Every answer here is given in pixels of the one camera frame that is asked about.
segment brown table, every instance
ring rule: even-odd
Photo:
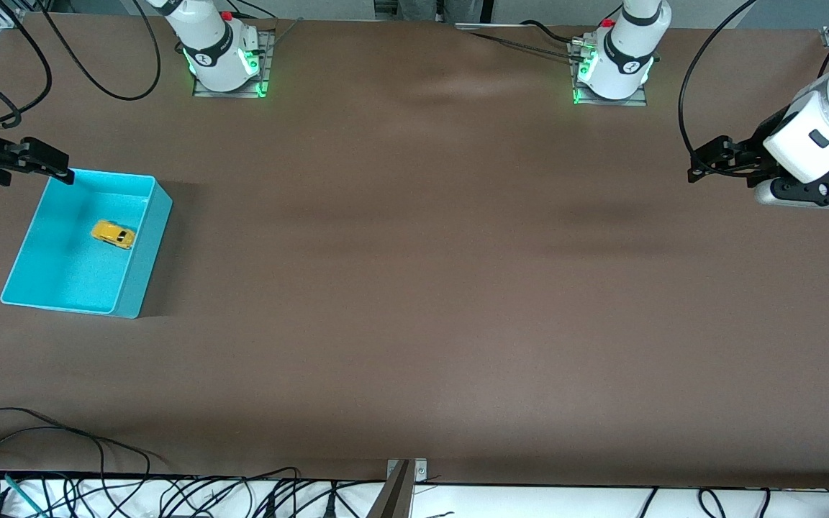
[[[148,85],[139,20],[59,23],[107,86]],[[142,318],[0,303],[0,406],[164,471],[370,478],[422,456],[445,480],[829,486],[829,211],[688,186],[675,104],[707,32],[669,32],[651,105],[621,109],[432,23],[302,22],[267,99],[193,99],[155,25],[161,83],[126,103],[27,20],[55,85],[7,134],[153,174],[175,206]],[[725,32],[690,86],[695,143],[749,135],[823,53],[813,32]],[[0,88],[27,101],[39,68],[4,34]],[[0,290],[43,184],[0,188]],[[39,435],[0,465],[95,459]]]

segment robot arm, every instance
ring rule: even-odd
[[[258,75],[258,30],[220,16],[213,0],[148,0],[184,45],[197,80],[211,91],[234,91]]]
[[[584,35],[594,49],[579,81],[606,99],[625,99],[648,80],[654,50],[671,25],[666,0],[624,0],[615,24]]]
[[[715,171],[747,171],[738,175],[761,204],[829,209],[829,73],[799,91],[753,137],[735,144],[723,135],[697,157],[702,163],[693,160],[690,183]]]

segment white floor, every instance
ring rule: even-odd
[[[134,480],[109,480],[111,486],[132,483]],[[204,501],[220,492],[228,482],[218,482],[208,486],[199,494],[190,498],[191,504],[198,507]],[[92,491],[101,486],[98,479],[86,480],[82,491]],[[250,491],[244,485],[221,500],[212,509],[214,518],[243,518],[250,509],[263,501],[264,496],[273,488],[273,480],[250,482]],[[152,480],[138,491],[134,498],[122,507],[132,518],[158,518],[159,499],[171,483],[164,480]],[[20,488],[27,497],[36,502],[40,508],[47,507],[39,480],[26,481]],[[308,488],[300,489],[296,495],[296,505],[302,506],[316,495],[329,491],[331,485],[318,482]],[[381,489],[381,484],[371,483],[341,489],[342,497],[360,516],[365,516]],[[115,501],[122,501],[129,494],[130,488],[113,489]],[[651,489],[624,488],[550,488],[550,486],[417,486],[412,501],[412,518],[433,518],[452,512],[452,518],[514,518],[526,516],[533,518],[573,517],[573,518],[636,518],[641,512],[645,498]],[[58,501],[63,495],[62,480],[48,482],[48,494],[51,501]],[[759,489],[734,489],[734,491],[716,491],[728,518],[757,518],[764,500],[763,491]],[[107,518],[113,507],[104,498],[103,493],[92,495],[86,501],[92,507],[95,518]],[[714,508],[711,498],[706,498],[708,508],[720,516]],[[326,498],[318,499],[313,505],[303,509],[299,518],[320,518],[325,511]],[[176,517],[190,516],[194,510],[187,505],[180,505],[174,512],[167,508],[165,515]],[[352,518],[352,514],[341,504],[336,506],[339,518]],[[76,512],[80,518],[92,516],[82,505]],[[10,491],[6,499],[3,514],[13,518],[32,518],[36,512],[32,506],[16,491]],[[293,514],[293,501],[287,499],[277,511],[280,518]],[[65,506],[47,517],[68,517]],[[661,489],[658,491],[648,518],[708,518],[697,503],[696,489]],[[829,518],[829,492],[823,491],[773,491],[766,518]]]

